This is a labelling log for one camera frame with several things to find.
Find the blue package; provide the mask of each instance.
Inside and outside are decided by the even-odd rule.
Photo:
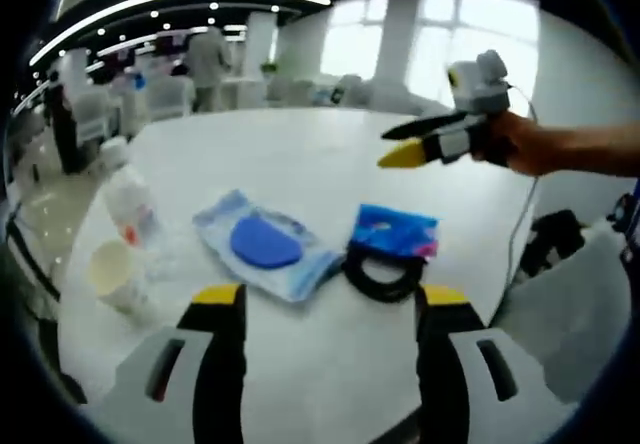
[[[231,248],[231,235],[239,222],[252,217],[268,222],[297,241],[303,251],[300,259],[276,269],[261,269],[239,257]],[[288,302],[306,300],[342,262],[342,254],[327,248],[298,221],[256,206],[238,190],[231,191],[213,207],[196,214],[193,224],[202,240],[235,279]]]
[[[351,241],[396,257],[429,257],[437,252],[433,217],[362,204]]]

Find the wire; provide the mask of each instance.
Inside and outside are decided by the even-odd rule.
[[[533,107],[533,103],[531,102],[531,99],[529,99],[526,96],[526,94],[522,91],[522,89],[520,89],[518,86],[514,86],[513,84],[509,84],[509,83],[507,84],[509,86],[509,89],[515,89],[520,93],[520,95],[522,95],[522,97],[524,97],[527,100],[527,102],[529,103],[529,114],[531,114],[531,118],[533,119],[533,121],[536,124],[538,124],[538,113],[536,112],[535,107]],[[505,278],[505,289],[509,288],[512,282],[511,274],[513,273],[513,247],[515,245],[516,236],[520,231],[520,226],[524,221],[524,216],[527,215],[527,211],[529,210],[529,206],[531,205],[531,201],[533,200],[533,196],[538,187],[539,180],[540,180],[539,177],[534,178],[533,184],[531,184],[531,187],[529,188],[529,192],[527,193],[527,197],[524,200],[524,206],[522,208],[522,211],[520,212],[520,216],[516,221],[516,225],[513,227],[511,236],[509,237],[509,253],[507,256],[507,276]]]

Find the window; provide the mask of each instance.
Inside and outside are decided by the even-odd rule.
[[[522,90],[509,94],[511,110],[529,113],[538,70],[538,9],[525,0],[422,0],[407,68],[409,90],[453,107],[446,68],[495,49],[507,80]]]
[[[323,74],[373,77],[387,4],[388,0],[348,0],[335,5],[320,61]]]

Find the white pillar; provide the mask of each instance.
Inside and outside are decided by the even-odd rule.
[[[58,61],[60,82],[64,85],[65,93],[73,99],[82,93],[87,86],[87,50],[85,48],[71,49]]]
[[[273,32],[277,26],[274,12],[252,12],[247,23],[247,38],[244,49],[245,76],[260,76],[260,65],[269,59]]]
[[[389,0],[375,77],[404,83],[420,0]]]

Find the yellow fingertip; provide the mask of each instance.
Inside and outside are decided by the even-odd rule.
[[[378,161],[378,167],[412,168],[422,166],[427,162],[422,141],[417,137],[407,139],[393,151]]]

